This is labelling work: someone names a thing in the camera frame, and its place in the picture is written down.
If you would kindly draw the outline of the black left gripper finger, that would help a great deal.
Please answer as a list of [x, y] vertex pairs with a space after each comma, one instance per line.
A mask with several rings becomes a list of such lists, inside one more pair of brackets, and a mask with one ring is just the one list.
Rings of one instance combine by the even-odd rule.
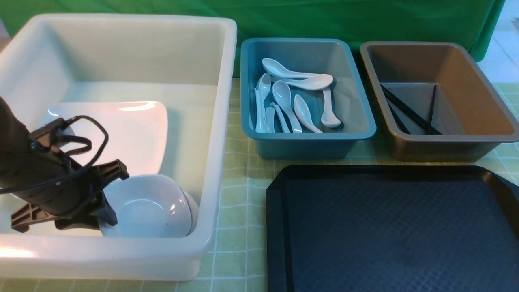
[[94, 165], [91, 168], [91, 184], [94, 191], [104, 190], [110, 183], [126, 180], [130, 177], [126, 165], [116, 159], [106, 164]]
[[107, 201], [103, 191], [87, 198], [70, 214], [60, 216], [54, 220], [54, 226], [58, 230], [100, 230], [102, 223], [107, 223], [110, 226], [118, 224], [116, 213]]

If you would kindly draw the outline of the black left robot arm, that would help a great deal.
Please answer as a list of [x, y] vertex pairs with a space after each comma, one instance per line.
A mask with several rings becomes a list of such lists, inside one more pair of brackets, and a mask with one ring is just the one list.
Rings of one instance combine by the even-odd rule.
[[[92, 149], [92, 141], [65, 130], [79, 120], [92, 122], [104, 135], [94, 157], [85, 165], [73, 159]], [[126, 165], [116, 159], [97, 165], [109, 133], [95, 119], [77, 115], [57, 118], [30, 132], [5, 100], [0, 115], [1, 194], [13, 194], [25, 205], [11, 214], [11, 229], [25, 233], [33, 224], [53, 222], [58, 230], [99, 230], [100, 224], [118, 224], [104, 189], [129, 177]]]

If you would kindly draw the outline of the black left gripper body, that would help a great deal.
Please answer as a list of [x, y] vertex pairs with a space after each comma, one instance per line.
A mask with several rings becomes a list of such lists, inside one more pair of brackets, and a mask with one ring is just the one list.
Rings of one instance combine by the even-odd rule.
[[13, 216], [31, 204], [54, 216], [104, 213], [100, 165], [82, 173], [76, 161], [45, 155], [1, 155], [1, 213]]

